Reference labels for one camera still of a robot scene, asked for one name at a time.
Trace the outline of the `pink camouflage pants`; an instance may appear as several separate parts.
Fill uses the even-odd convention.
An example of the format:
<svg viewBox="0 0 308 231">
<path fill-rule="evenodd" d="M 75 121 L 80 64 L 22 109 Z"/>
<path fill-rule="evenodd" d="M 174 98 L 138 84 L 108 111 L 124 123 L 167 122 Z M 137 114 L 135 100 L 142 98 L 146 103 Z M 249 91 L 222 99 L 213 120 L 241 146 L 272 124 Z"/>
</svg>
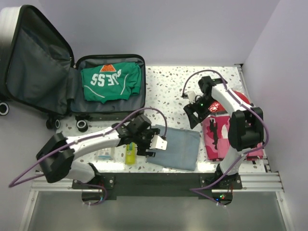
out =
<svg viewBox="0 0 308 231">
<path fill-rule="evenodd" d="M 228 132 L 229 116 L 209 116 L 202 122 L 205 149 L 211 161 L 223 160 L 230 147 Z"/>
</svg>

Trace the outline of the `light blue jeans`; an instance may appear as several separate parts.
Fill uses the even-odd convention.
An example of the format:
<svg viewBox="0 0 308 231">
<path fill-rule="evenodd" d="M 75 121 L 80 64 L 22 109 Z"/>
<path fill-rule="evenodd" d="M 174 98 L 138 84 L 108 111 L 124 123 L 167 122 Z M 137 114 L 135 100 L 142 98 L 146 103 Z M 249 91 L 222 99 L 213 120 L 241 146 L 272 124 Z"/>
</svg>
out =
<svg viewBox="0 0 308 231">
<path fill-rule="evenodd" d="M 167 129 L 167 148 L 155 151 L 146 162 L 161 167 L 195 171 L 199 153 L 199 132 L 187 129 Z"/>
</svg>

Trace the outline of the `green Guess shirt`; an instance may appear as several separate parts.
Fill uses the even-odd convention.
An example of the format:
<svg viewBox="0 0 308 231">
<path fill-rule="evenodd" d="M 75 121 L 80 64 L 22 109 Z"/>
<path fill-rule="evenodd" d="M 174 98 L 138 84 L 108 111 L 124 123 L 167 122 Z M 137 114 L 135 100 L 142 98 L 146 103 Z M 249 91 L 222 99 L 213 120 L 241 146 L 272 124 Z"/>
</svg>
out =
<svg viewBox="0 0 308 231">
<path fill-rule="evenodd" d="M 141 90 L 141 68 L 135 62 L 104 64 L 81 70 L 84 98 L 88 102 L 128 100 Z"/>
</svg>

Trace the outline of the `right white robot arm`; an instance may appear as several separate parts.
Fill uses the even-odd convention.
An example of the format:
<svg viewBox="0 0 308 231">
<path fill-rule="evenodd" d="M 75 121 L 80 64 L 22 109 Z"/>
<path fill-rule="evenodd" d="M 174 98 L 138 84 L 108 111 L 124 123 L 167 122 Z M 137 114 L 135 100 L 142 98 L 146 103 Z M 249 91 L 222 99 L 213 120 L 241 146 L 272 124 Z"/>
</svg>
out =
<svg viewBox="0 0 308 231">
<path fill-rule="evenodd" d="M 239 172 L 240 165 L 251 152 L 260 149 L 258 144 L 268 142 L 268 130 L 263 121 L 263 111 L 259 107 L 247 104 L 228 87 L 224 78 L 212 79 L 202 77 L 198 81 L 202 96 L 194 91 L 183 92 L 182 97 L 189 103 L 184 106 L 191 128 L 210 115 L 209 107 L 215 101 L 219 102 L 228 113 L 229 119 L 229 149 L 224 159 L 215 171 L 214 181 L 204 189 L 217 186 L 226 189 Z"/>
</svg>

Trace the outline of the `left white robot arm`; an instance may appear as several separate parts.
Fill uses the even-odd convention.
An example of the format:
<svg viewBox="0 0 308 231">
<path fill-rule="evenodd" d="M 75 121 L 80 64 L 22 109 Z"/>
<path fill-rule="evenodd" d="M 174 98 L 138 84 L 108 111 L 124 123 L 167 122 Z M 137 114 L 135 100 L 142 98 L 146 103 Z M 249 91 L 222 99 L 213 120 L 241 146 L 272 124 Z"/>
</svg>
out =
<svg viewBox="0 0 308 231">
<path fill-rule="evenodd" d="M 80 136 L 53 135 L 36 155 L 48 183 L 64 178 L 78 180 L 89 189 L 100 183 L 98 170 L 93 164 L 77 159 L 92 152 L 115 148 L 124 144 L 137 145 L 137 154 L 154 156 L 155 150 L 165 150 L 167 141 L 153 128 L 145 115 L 139 115 L 127 125 L 116 123 L 106 129 Z"/>
</svg>

